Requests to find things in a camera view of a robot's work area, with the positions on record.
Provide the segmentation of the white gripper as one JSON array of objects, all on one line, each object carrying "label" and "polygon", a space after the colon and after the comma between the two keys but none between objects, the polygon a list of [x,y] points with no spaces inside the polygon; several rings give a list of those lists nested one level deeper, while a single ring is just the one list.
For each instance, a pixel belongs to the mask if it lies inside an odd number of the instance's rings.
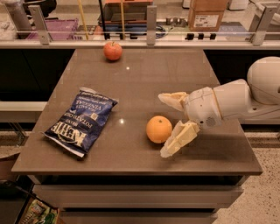
[{"label": "white gripper", "polygon": [[185,123],[179,121],[175,125],[160,150],[162,158],[173,156],[189,144],[197,137],[200,128],[205,130],[221,125],[221,112],[210,87],[195,90],[189,95],[186,92],[162,93],[158,95],[158,99],[178,111],[185,110],[185,115],[190,120]]}]

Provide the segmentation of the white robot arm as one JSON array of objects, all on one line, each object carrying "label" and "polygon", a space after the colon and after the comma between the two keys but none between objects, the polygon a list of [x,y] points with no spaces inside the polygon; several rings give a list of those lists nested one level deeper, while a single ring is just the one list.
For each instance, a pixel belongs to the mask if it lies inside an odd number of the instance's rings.
[{"label": "white robot arm", "polygon": [[162,93],[164,104],[184,113],[160,154],[168,158],[193,141],[200,130],[219,126],[230,119],[270,119],[279,117],[280,58],[265,57],[254,62],[247,78],[218,87],[191,92]]}]

